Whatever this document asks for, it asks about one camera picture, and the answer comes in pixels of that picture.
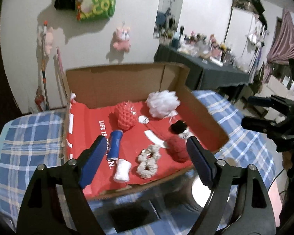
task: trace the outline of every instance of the blue can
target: blue can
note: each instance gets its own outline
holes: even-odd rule
[[[109,148],[108,148],[108,155],[107,160],[116,161],[119,159],[119,147],[120,142],[123,136],[122,130],[116,130],[111,132],[110,139],[109,139]]]

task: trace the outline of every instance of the cardboard box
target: cardboard box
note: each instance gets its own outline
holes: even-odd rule
[[[149,93],[175,91],[181,105],[176,109],[201,143],[216,153],[229,138],[213,117],[185,86],[189,68],[179,63],[122,64],[83,67],[67,70],[63,78],[66,93],[90,109],[113,106],[119,102],[145,101]],[[68,114],[64,127],[68,128]],[[140,186],[106,192],[98,198],[110,198],[142,191],[181,175],[192,167]]]

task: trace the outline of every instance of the red spiky ball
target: red spiky ball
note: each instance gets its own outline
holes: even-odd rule
[[[118,118],[118,126],[127,131],[137,123],[137,112],[130,101],[120,102],[115,106],[114,111]]]

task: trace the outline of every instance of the cable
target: cable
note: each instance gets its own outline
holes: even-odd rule
[[[282,170],[280,171],[280,173],[274,178],[274,180],[272,181],[271,185],[270,185],[269,188],[268,188],[268,191],[269,191],[269,189],[271,188],[273,182],[277,179],[278,176],[281,175],[281,173],[282,173],[283,171],[284,171],[284,169],[282,169]]]

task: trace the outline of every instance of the dark tablecloth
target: dark tablecloth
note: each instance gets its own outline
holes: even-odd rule
[[[203,59],[179,53],[176,49],[160,44],[154,56],[155,62],[179,62],[190,68],[186,86],[190,90],[215,90],[219,87],[248,85],[249,75],[231,64],[222,67],[206,64]]]

